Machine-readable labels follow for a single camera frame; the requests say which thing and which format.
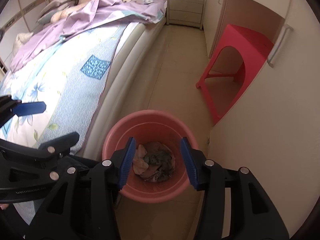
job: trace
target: silver screw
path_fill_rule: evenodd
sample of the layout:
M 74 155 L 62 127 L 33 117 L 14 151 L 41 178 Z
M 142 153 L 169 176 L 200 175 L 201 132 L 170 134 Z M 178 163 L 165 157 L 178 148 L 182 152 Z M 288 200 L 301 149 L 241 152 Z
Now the silver screw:
M 243 174 L 248 174 L 248 173 L 249 173 L 249 169 L 246 168 L 246 167 L 242 167 L 242 168 L 240 169 L 240 171 L 241 171 Z
M 67 169 L 67 173 L 69 174 L 74 174 L 76 172 L 76 168 L 74 167 L 70 167 L 69 169 Z
M 58 180 L 59 179 L 59 174 L 56 173 L 55 171 L 50 172 L 50 179 L 52 180 Z
M 207 166 L 213 166 L 214 165 L 214 161 L 213 160 L 206 160 L 204 162 L 204 164 L 207 165 Z
M 55 151 L 56 151 L 56 149 L 54 147 L 52 147 L 52 146 L 48 147 L 48 152 L 49 153 L 54 153 Z
M 111 163 L 112 163 L 111 160 L 104 160 L 104 161 L 102 162 L 102 165 L 105 166 L 105 167 L 107 167 L 107 166 L 110 166 Z

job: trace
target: tile floor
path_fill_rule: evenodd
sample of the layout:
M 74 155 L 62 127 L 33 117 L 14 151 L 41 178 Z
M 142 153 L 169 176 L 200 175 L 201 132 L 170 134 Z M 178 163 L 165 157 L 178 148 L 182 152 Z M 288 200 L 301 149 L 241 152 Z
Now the tile floor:
M 164 26 L 137 74 L 120 118 L 143 109 L 167 111 L 188 125 L 199 149 L 207 154 L 213 123 L 195 86 L 207 63 L 203 31 Z M 224 83 L 211 82 L 210 86 L 217 84 Z M 159 204 L 143 204 L 123 197 L 116 210 L 122 240 L 185 240 L 199 200 L 200 193 L 191 186 L 175 199 Z

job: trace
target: blue patterned square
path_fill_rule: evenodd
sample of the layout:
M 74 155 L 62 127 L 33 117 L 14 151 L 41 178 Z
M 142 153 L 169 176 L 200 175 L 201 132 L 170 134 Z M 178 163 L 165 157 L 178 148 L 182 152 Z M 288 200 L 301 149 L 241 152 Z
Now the blue patterned square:
M 92 55 L 87 62 L 81 68 L 81 72 L 83 72 L 88 77 L 101 79 L 106 71 L 109 69 L 111 65 L 110 61 L 101 60 Z

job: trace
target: bed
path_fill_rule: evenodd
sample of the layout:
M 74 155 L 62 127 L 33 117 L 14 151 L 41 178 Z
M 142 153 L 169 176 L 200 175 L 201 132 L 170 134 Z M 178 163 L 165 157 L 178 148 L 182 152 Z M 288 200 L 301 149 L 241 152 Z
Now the bed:
M 76 152 L 77 155 L 94 160 L 101 159 L 101 150 L 106 134 L 116 123 L 141 62 L 165 21 L 165 17 L 162 17 L 156 24 L 145 25 L 131 22 L 123 31 L 111 67 L 108 70 L 107 81 L 100 95 L 98 106 L 92 116 L 84 143 L 81 149 Z M 11 141 L 30 147 L 30 144 L 27 145 L 24 142 Z

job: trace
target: person's hand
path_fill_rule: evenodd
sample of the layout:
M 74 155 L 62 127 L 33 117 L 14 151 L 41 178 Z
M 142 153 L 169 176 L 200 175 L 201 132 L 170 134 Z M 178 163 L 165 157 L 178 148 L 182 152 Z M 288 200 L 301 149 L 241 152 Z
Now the person's hand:
M 0 204 L 0 208 L 2 210 L 5 210 L 8 206 L 9 206 L 9 204 Z

